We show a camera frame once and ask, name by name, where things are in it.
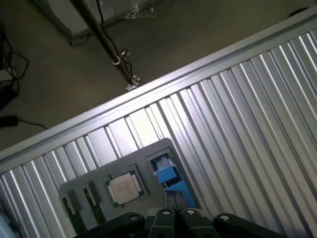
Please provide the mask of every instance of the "electronic component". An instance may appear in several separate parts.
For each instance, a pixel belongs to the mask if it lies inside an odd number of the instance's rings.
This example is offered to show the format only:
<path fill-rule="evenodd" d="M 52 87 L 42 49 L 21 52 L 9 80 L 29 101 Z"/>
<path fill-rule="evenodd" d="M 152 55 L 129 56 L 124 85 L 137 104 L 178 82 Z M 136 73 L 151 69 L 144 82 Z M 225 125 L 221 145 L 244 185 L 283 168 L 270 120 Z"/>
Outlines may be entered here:
<path fill-rule="evenodd" d="M 165 191 L 165 207 L 175 211 L 188 208 L 186 198 L 182 191 Z"/>
<path fill-rule="evenodd" d="M 146 215 L 164 207 L 166 192 L 175 191 L 185 197 L 182 203 L 194 206 L 182 171 L 171 140 L 163 139 L 63 184 L 59 196 L 81 234 L 126 212 Z"/>

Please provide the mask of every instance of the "concrete floor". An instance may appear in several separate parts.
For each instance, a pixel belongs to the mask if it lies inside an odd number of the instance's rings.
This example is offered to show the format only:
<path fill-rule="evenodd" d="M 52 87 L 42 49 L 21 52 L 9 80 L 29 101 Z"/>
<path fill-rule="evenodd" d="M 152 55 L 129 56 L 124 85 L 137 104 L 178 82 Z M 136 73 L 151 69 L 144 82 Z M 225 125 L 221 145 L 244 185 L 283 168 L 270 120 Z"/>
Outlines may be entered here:
<path fill-rule="evenodd" d="M 155 18 L 107 28 L 131 51 L 133 71 L 148 83 L 284 20 L 313 0 L 169 0 Z M 26 0 L 2 0 L 0 21 L 15 51 L 30 60 L 21 93 L 0 116 L 17 115 L 52 127 L 126 93 L 126 82 L 95 37 L 69 46 Z M 0 129 L 0 150 L 42 129 L 20 123 Z"/>

